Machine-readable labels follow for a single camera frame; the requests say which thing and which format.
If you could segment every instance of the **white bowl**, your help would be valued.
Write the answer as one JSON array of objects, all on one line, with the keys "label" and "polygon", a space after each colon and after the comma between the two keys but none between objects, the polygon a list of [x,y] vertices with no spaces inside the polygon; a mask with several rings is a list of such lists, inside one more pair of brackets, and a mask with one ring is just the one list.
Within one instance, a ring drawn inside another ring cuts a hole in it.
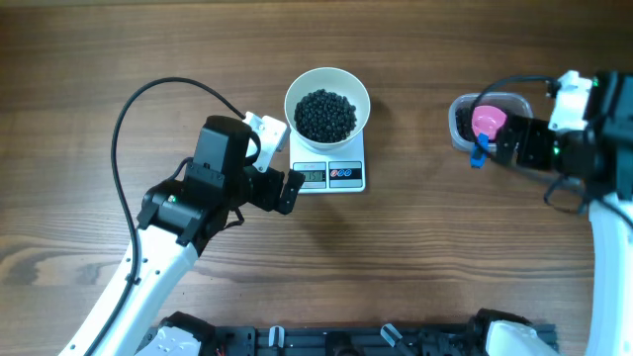
[{"label": "white bowl", "polygon": [[[321,143],[304,137],[297,131],[297,123],[295,122],[295,109],[297,108],[297,104],[299,104],[306,95],[318,89],[325,89],[327,92],[345,96],[349,103],[356,107],[356,111],[354,112],[356,115],[356,127],[346,139],[334,143]],[[327,67],[307,71],[297,78],[288,89],[286,101],[284,102],[286,120],[288,120],[290,129],[303,143],[320,150],[342,147],[351,139],[355,138],[363,131],[363,128],[365,128],[369,120],[370,109],[369,94],[358,78],[342,69]]]}]

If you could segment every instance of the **pink scoop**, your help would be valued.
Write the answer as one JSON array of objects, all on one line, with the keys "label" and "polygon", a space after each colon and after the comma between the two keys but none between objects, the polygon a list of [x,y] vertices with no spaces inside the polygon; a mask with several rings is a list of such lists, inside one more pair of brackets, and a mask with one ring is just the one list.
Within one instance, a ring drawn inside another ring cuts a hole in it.
[{"label": "pink scoop", "polygon": [[495,139],[497,131],[505,124],[505,119],[507,119],[507,115],[494,106],[478,106],[473,113],[472,122],[475,137],[479,137],[479,134],[485,134],[488,139]]}]

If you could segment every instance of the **white scale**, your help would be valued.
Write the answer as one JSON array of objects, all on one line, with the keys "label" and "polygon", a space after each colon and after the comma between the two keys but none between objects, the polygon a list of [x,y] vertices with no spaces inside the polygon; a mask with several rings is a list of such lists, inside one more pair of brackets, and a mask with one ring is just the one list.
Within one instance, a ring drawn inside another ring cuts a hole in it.
[{"label": "white scale", "polygon": [[321,151],[291,132],[290,167],[306,176],[300,194],[362,192],[367,186],[363,133],[342,147]]}]

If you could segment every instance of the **black beads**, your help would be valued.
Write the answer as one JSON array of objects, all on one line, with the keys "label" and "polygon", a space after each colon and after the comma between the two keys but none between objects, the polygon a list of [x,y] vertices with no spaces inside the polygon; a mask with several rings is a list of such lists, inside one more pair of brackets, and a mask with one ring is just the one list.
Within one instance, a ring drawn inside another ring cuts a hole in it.
[{"label": "black beads", "polygon": [[356,107],[346,97],[325,89],[306,95],[295,109],[299,134],[322,143],[346,139],[356,127]]}]

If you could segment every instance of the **wooden table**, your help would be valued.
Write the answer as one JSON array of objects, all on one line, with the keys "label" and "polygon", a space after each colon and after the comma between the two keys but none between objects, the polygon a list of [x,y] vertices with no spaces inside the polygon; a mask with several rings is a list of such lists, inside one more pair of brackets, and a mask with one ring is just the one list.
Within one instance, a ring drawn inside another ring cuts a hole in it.
[{"label": "wooden table", "polygon": [[[300,197],[286,217],[245,207],[156,320],[214,324],[462,322],[479,308],[558,325],[586,347],[592,239],[586,217],[543,205],[545,187],[452,148],[451,102],[506,75],[630,70],[628,5],[574,1],[242,2],[0,11],[0,354],[49,355],[74,334],[128,244],[112,181],[115,118],[136,88],[179,75],[242,111],[284,120],[292,81],[320,66],[372,98],[363,194]],[[547,118],[543,86],[525,90]],[[144,94],[119,163],[133,215],[191,155],[201,90]],[[288,149],[273,166],[288,169]]]}]

